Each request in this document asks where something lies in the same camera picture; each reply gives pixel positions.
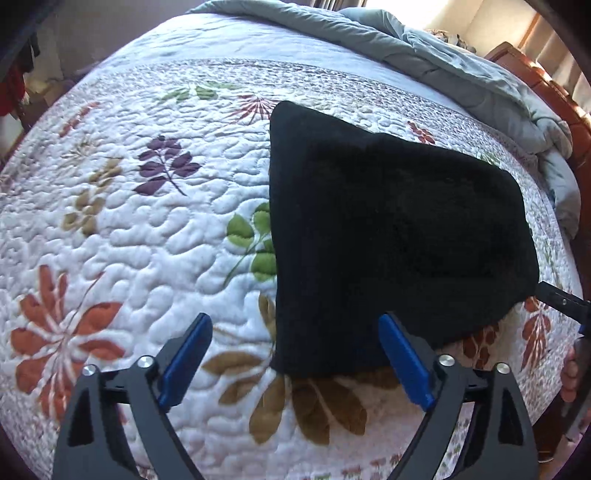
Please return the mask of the person's right hand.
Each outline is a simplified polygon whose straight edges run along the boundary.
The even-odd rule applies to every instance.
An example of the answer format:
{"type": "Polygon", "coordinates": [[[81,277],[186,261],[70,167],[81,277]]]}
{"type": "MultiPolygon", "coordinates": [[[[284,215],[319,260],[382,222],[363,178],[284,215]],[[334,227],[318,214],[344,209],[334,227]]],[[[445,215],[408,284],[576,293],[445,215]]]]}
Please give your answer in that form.
{"type": "Polygon", "coordinates": [[[577,354],[575,348],[571,347],[564,359],[560,375],[562,383],[560,395],[566,403],[574,402],[577,395],[579,367],[576,360],[577,354]]]}

